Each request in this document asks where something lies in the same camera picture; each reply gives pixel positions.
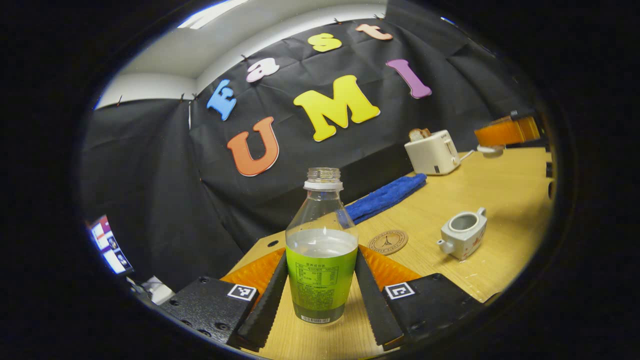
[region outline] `round coaster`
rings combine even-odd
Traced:
[[[409,236],[402,230],[389,230],[369,242],[369,248],[383,255],[397,252],[406,245]]]

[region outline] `clear plastic bottle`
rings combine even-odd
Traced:
[[[310,168],[307,199],[285,232],[296,316],[325,324],[344,313],[358,248],[358,232],[339,192],[340,170]]]

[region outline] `white wall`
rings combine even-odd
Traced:
[[[227,51],[216,59],[202,75],[196,80],[198,92],[207,87],[218,76],[237,64],[243,58],[241,54],[249,56],[261,49],[273,44],[276,41],[288,38],[292,35],[318,26],[334,23],[336,18],[340,21],[353,19],[375,18],[374,14],[382,17],[382,13],[387,10],[385,4],[353,4],[331,6],[303,13],[292,17],[276,26],[266,28],[249,39],[241,42],[233,49]]]
[[[230,51],[215,59],[197,79],[159,73],[126,73],[117,75],[108,85],[97,108],[121,102],[141,99],[180,99],[184,93],[185,100],[192,100],[192,93],[199,93],[218,76],[233,67],[243,58],[257,51],[290,37],[301,31],[331,24],[333,18],[352,20],[374,18],[374,14],[382,16],[387,9],[386,4],[352,4],[331,6],[303,13],[281,23],[263,29],[249,39],[236,45]]]
[[[180,99],[182,93],[185,100],[192,100],[191,94],[198,92],[195,79],[148,72],[122,74],[110,82],[95,108],[116,104],[121,95],[121,102],[141,99]]]

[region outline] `toaster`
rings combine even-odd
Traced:
[[[460,165],[460,156],[447,130],[404,145],[416,173],[445,175]]]

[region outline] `monitor screen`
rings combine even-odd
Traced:
[[[103,215],[90,226],[91,236],[106,263],[116,274],[128,274],[133,271],[129,260],[124,256],[116,241],[109,219]]]

